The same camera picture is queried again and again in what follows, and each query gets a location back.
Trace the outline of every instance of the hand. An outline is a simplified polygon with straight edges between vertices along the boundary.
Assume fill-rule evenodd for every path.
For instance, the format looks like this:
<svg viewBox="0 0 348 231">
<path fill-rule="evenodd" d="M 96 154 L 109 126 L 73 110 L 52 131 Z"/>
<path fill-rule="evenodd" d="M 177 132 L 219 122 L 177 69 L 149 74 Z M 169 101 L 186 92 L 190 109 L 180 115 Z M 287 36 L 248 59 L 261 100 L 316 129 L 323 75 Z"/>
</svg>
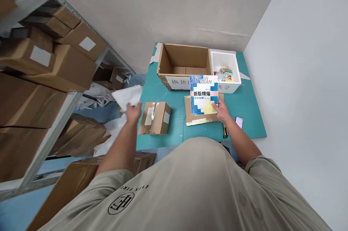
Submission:
<svg viewBox="0 0 348 231">
<path fill-rule="evenodd" d="M 218 105 L 215 103 L 211 104 L 213 108 L 217 111 L 217 118 L 224 124 L 226 124 L 229 121 L 232 121 L 231 116 L 228 113 L 226 104 L 219 99 Z"/>
<path fill-rule="evenodd" d="M 133 107 L 130 105 L 130 103 L 127 103 L 126 116 L 127 122 L 138 123 L 141 116 L 141 102 L 138 102 L 138 105 L 136 107 Z"/>
</svg>

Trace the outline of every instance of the shelf rack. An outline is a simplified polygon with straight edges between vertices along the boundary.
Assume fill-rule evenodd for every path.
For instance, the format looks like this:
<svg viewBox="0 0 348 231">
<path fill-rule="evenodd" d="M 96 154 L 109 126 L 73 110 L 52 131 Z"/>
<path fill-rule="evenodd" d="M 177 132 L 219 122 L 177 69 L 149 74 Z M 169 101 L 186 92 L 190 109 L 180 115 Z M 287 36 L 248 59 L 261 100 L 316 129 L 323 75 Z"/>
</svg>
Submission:
<svg viewBox="0 0 348 231">
<path fill-rule="evenodd" d="M 48 0 L 16 0 L 15 3 L 17 4 L 17 8 L 14 9 L 8 16 L 0 19 L 0 36 L 8 37 L 11 28 L 18 26 L 19 21 L 23 20 L 25 17 L 27 17 L 47 1 Z M 98 33 L 65 0 L 58 1 L 61 3 L 61 5 L 68 8 L 73 14 L 75 14 L 82 22 L 84 22 L 98 35 Z M 110 51 L 129 72 L 136 74 L 134 70 L 119 56 L 119 54 L 114 49 L 112 49 L 112 47 L 107 42 L 105 43 L 108 45 L 108 48 L 96 60 L 95 63 L 97 64 L 97 68 L 103 61 L 107 52 Z M 40 177 L 39 175 L 37 175 L 37 173 L 39 172 L 40 167 L 47 158 L 53 145 L 57 141 L 64 126 L 68 122 L 82 95 L 83 92 L 74 92 L 67 94 L 63 106 L 61 107 L 52 127 L 46 133 L 24 177 L 21 179 L 0 183 L 0 202 L 27 193 L 29 191 L 52 185 L 57 181 L 61 172 L 52 174 L 47 173 L 44 177 Z"/>
</svg>

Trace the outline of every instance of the white wall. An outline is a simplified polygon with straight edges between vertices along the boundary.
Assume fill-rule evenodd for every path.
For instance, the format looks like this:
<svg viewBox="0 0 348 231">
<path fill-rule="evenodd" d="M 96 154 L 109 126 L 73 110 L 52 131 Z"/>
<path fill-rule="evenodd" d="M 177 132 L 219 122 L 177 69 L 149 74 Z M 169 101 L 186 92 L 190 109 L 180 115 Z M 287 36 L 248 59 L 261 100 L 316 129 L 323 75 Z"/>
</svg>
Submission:
<svg viewBox="0 0 348 231">
<path fill-rule="evenodd" d="M 66 0 L 136 71 L 155 42 L 244 51 L 271 0 Z"/>
<path fill-rule="evenodd" d="M 272 0 L 244 52 L 273 158 L 348 230 L 348 0 Z"/>
</svg>

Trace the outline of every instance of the finger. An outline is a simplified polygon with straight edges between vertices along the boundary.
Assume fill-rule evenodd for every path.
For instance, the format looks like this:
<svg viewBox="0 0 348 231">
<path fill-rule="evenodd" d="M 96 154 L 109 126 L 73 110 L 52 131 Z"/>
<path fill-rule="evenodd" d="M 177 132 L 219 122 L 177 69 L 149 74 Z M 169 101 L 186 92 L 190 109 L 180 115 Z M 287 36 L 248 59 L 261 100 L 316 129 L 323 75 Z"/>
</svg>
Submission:
<svg viewBox="0 0 348 231">
<path fill-rule="evenodd" d="M 219 110 L 219 107 L 215 104 L 215 103 L 211 103 L 211 106 L 213 106 L 213 108 L 216 110 L 216 111 L 218 111 Z"/>
</svg>

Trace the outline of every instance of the textbook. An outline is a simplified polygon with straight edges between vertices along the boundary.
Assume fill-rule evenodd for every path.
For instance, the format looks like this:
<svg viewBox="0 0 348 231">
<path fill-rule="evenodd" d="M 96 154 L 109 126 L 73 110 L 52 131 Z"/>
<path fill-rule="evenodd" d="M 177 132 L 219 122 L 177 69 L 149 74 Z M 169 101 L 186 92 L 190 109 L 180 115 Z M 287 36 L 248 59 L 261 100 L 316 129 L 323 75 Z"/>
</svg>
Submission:
<svg viewBox="0 0 348 231">
<path fill-rule="evenodd" d="M 213 114 L 219 102 L 217 75 L 190 75 L 191 114 Z"/>
</svg>

